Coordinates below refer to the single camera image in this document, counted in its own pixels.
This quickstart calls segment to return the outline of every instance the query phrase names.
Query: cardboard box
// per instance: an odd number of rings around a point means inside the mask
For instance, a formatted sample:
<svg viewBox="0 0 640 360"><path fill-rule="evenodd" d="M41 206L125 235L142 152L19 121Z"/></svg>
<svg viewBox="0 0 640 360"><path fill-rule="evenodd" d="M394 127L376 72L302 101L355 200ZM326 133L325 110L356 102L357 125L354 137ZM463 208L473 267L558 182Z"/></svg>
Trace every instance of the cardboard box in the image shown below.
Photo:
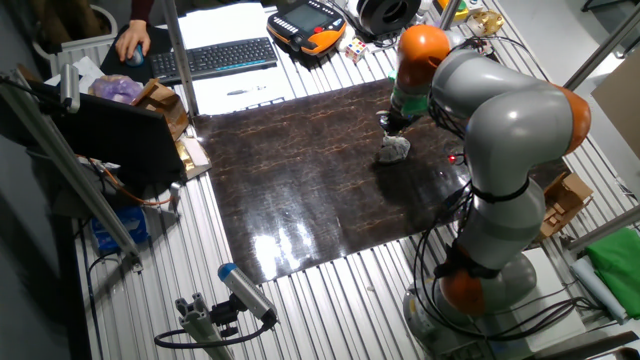
<svg viewBox="0 0 640 360"><path fill-rule="evenodd" d="M547 211L538 239L560 231L591 202L591 190L578 175L563 173L544 190Z"/></svg>
<svg viewBox="0 0 640 360"><path fill-rule="evenodd" d="M164 115L173 141L178 140L189 125L189 118L180 97L173 90L160 84L158 79L149 80L132 105Z"/></svg>

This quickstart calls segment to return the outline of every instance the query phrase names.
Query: small object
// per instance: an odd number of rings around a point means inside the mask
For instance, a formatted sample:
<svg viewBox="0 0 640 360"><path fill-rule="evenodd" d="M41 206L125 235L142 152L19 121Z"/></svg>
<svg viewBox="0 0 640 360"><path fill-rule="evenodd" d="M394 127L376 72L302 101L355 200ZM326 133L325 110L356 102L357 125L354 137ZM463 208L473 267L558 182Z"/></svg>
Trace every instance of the small object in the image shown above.
<svg viewBox="0 0 640 360"><path fill-rule="evenodd" d="M294 51L322 55L340 40L347 22L340 11L315 0L294 0L269 16L267 30Z"/></svg>
<svg viewBox="0 0 640 360"><path fill-rule="evenodd" d="M356 38L353 39L353 41L351 41L351 44L347 46L347 50L345 51L344 55L347 58L351 59L354 64L356 64L358 61L360 61L360 59L364 57L368 50L369 49L367 48L367 44Z"/></svg>
<svg viewBox="0 0 640 360"><path fill-rule="evenodd" d="M407 158L411 143L401 136L385 136L382 139L382 149L376 155L379 164L391 165Z"/></svg>
<svg viewBox="0 0 640 360"><path fill-rule="evenodd" d="M588 256L579 259L570 266L576 278L580 280L580 283L607 307L607 310L609 310L609 313L618 324L625 324L631 319L627 310L620 304L620 301L616 299L615 295L602 279L596 275L596 271Z"/></svg>
<svg viewBox="0 0 640 360"><path fill-rule="evenodd" d="M178 140L189 125L189 118L180 97L168 87L151 79L132 103L133 106L164 115L173 141Z"/></svg>
<svg viewBox="0 0 640 360"><path fill-rule="evenodd" d="M504 17L493 10L481 11L469 16L467 25L474 35L489 36L497 33L504 25Z"/></svg>
<svg viewBox="0 0 640 360"><path fill-rule="evenodd" d="M193 80L266 69L278 63L269 38L255 38L187 50ZM172 52L149 56L153 77L161 84L180 83Z"/></svg>
<svg viewBox="0 0 640 360"><path fill-rule="evenodd" d="M266 89L266 86L254 86L248 89L242 89L242 90L234 90L231 92L228 92L227 95L241 95L241 94L246 94L248 92L252 92L252 91L260 91L262 89Z"/></svg>
<svg viewBox="0 0 640 360"><path fill-rule="evenodd" d="M142 87L125 75L105 75L89 86L89 95L131 105Z"/></svg>
<svg viewBox="0 0 640 360"><path fill-rule="evenodd" d="M228 328L220 331L221 337L229 337L238 333L238 328L235 326L229 326Z"/></svg>
<svg viewBox="0 0 640 360"><path fill-rule="evenodd" d="M180 140L176 141L176 149L184 164L188 180L211 169L209 156L195 138L189 136L181 137Z"/></svg>
<svg viewBox="0 0 640 360"><path fill-rule="evenodd" d="M347 46L351 44L354 37L356 37L356 31L347 24L347 27L344 29L344 34L342 34L342 38L340 38L338 45L336 45L338 51L345 52L347 50Z"/></svg>
<svg viewBox="0 0 640 360"><path fill-rule="evenodd" d="M592 193L593 190L578 175L564 173L558 176L544 190L544 199L547 204L546 214L552 213L553 216L547 218L545 215L538 238L545 239L560 231L580 210L589 205Z"/></svg>
<svg viewBox="0 0 640 360"><path fill-rule="evenodd" d="M171 194L171 204L174 209L178 209L178 203L180 202L180 188L181 185L179 182L171 183L169 187L169 193Z"/></svg>
<svg viewBox="0 0 640 360"><path fill-rule="evenodd" d="M133 56L131 59L127 59L124 61L125 64L129 67L138 67L144 64L144 56L142 55L142 45L138 44L136 49L133 51Z"/></svg>
<svg viewBox="0 0 640 360"><path fill-rule="evenodd" d="M64 64L60 76L60 102L67 112L75 114L80 109L79 73L75 66Z"/></svg>
<svg viewBox="0 0 640 360"><path fill-rule="evenodd" d="M258 287L249 280L247 275L236 264L220 265L218 278L242 301L256 319L262 319L264 322L263 316L267 313L277 318L278 314L275 306L258 290Z"/></svg>
<svg viewBox="0 0 640 360"><path fill-rule="evenodd" d="M565 213L564 209L562 208L562 206L560 206L560 204L555 203L553 204L553 208L558 212L558 214L562 215Z"/></svg>
<svg viewBox="0 0 640 360"><path fill-rule="evenodd" d="M146 217L140 206L130 206L118 209L116 210L116 215L136 244L146 241L147 238L149 238ZM98 242L98 249L113 250L118 248L116 241L104 228L104 225L102 225L100 220L95 217L91 219L91 232Z"/></svg>

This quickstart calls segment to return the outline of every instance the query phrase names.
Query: wooden block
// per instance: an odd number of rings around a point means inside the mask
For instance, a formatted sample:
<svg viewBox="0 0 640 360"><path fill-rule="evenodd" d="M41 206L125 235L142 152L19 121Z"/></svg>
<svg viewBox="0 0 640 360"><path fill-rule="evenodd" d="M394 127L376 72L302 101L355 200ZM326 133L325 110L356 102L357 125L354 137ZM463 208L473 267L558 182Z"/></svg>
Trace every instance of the wooden block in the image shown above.
<svg viewBox="0 0 640 360"><path fill-rule="evenodd" d="M564 214L566 212L558 203L553 204L553 208L558 212L558 214Z"/></svg>

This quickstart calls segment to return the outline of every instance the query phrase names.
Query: white desk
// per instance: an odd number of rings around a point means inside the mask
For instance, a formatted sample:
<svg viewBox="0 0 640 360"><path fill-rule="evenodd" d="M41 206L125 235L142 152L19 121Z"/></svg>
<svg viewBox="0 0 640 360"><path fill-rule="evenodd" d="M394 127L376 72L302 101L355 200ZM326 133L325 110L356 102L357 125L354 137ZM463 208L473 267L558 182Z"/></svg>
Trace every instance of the white desk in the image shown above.
<svg viewBox="0 0 640 360"><path fill-rule="evenodd" d="M495 0L486 0L485 5L502 12ZM508 19L499 35L522 41ZM496 43L496 48L506 66L542 78L541 70L526 52L503 43ZM291 88L287 100L384 79L396 66L396 52L390 49L368 55L358 65L332 53L307 70L276 49L285 74L282 81ZM100 62L96 55L105 54L103 50L81 49L65 56L76 61L89 55ZM579 237L632 207L616 189L616 174L607 170L608 161L595 142L585 142L565 161L595 190L594 201L566 228L567 234ZM168 196L157 194L159 200ZM163 210L168 211L166 207L146 210L153 240L140 246L144 266L140 274L120 272L116 262L107 261L96 266L87 278L86 266L97 255L90 240L76 239L94 359L101 358L100 351L104 359L206 359L199 350L158 348L153 337L179 328L175 299L190 298L195 292L201 292L209 305L228 299L229 292L216 273L220 264L232 259L209 176L189 181L181 190L180 217L175 224L175 220L170 221L172 214L161 216ZM434 233L431 265L444 260L444 246L453 240L453 230L455 226L451 225ZM255 340L232 346L236 358L422 358L403 321L401 306L404 291L412 282L407 259L413 259L413 249L410 239L400 239L262 284L260 288L278 308L280 325ZM567 267L570 260L561 255L557 236L546 240L544 249L561 280L571 282ZM95 294L93 301L89 282ZM579 286L569 290L572 296L586 295ZM588 312L581 315L583 320L594 316ZM251 315L240 316L241 334L252 333L257 326ZM179 340L187 341L185 336Z"/></svg>

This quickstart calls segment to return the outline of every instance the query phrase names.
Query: robotic arm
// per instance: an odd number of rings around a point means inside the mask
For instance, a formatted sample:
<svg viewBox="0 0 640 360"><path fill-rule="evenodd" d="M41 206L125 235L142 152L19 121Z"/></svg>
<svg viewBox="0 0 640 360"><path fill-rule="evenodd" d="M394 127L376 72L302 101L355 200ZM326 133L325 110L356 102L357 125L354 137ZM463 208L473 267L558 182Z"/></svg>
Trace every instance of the robotic arm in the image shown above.
<svg viewBox="0 0 640 360"><path fill-rule="evenodd" d="M468 324L468 315L508 308L536 286L521 251L537 236L545 203L528 171L576 149L591 117L588 104L571 91L458 49L460 43L428 25L402 35L391 107L381 126L389 135L401 133L426 107L416 104L429 97L448 114L469 119L464 146L475 196L446 263L436 268L433 299L448 319ZM408 292L405 304L416 296ZM427 347L442 346L448 329L413 310L405 306L414 335Z"/></svg>

